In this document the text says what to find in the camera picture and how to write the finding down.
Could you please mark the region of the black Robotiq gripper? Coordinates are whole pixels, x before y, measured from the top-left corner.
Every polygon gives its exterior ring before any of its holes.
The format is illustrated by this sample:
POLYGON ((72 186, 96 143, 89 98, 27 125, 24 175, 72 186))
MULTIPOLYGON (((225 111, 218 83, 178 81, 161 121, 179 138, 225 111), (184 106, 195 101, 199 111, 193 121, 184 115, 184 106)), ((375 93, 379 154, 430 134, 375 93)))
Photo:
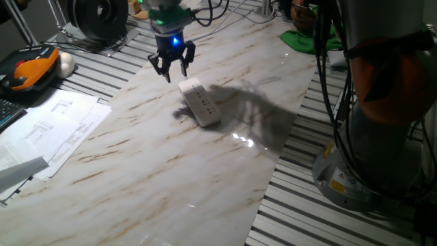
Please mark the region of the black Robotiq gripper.
POLYGON ((193 62, 196 46, 192 41, 184 43, 184 28, 167 29, 163 27, 154 28, 154 35, 157 44, 157 52, 148 55, 147 59, 155 69, 158 75, 161 75, 170 83, 169 69, 171 59, 169 57, 181 57, 181 71, 184 77, 187 77, 189 64, 193 62))

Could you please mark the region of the bare hand of seated person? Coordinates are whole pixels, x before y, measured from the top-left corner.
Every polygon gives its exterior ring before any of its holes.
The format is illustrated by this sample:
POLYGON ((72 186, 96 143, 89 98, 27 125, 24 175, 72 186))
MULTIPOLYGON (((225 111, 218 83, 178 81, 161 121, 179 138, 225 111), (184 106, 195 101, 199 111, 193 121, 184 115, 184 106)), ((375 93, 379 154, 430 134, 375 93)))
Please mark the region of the bare hand of seated person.
POLYGON ((313 33, 316 14, 307 8, 305 0, 293 0, 290 8, 290 15, 294 22, 294 26, 299 32, 306 35, 313 33))

